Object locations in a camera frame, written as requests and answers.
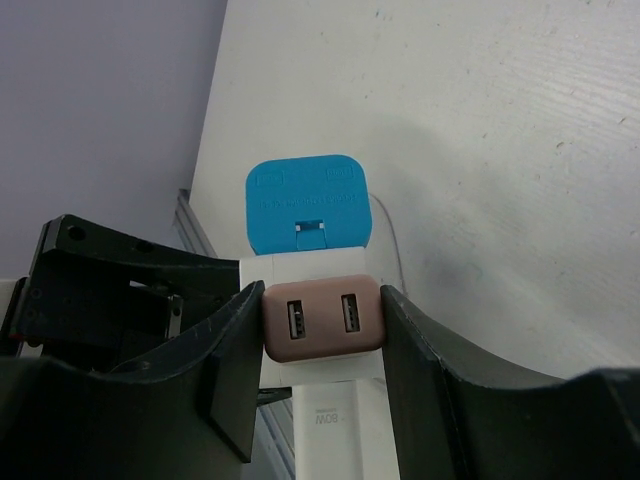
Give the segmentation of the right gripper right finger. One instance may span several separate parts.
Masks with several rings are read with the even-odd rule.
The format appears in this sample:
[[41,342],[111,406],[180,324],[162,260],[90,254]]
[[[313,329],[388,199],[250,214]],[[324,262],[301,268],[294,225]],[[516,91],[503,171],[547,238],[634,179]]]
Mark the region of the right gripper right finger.
[[404,479],[635,479],[639,372],[563,380],[494,355],[381,290]]

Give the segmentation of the white cube power socket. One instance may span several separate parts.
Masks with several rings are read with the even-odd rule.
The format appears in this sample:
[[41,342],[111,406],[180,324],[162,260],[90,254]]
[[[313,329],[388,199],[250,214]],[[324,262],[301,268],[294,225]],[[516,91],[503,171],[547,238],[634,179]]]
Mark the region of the white cube power socket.
[[[246,286],[261,280],[265,290],[276,284],[358,274],[370,275],[361,247],[262,255],[240,262],[240,284]],[[381,347],[353,355],[278,363],[266,353],[264,334],[260,385],[276,388],[381,379],[384,376]]]

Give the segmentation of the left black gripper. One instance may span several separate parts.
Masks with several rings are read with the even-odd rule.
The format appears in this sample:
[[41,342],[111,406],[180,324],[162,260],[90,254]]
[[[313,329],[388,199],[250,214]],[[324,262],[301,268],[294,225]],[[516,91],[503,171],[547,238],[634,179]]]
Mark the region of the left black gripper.
[[66,214],[44,224],[1,315],[1,354],[26,347],[108,372],[177,337],[239,291],[239,263]]

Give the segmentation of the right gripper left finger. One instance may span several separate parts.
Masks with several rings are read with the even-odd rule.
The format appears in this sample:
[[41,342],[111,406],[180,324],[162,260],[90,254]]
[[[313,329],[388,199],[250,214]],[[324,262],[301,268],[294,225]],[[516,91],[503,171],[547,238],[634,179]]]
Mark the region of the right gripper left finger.
[[109,373],[1,363],[5,479],[237,479],[252,452],[262,282]]

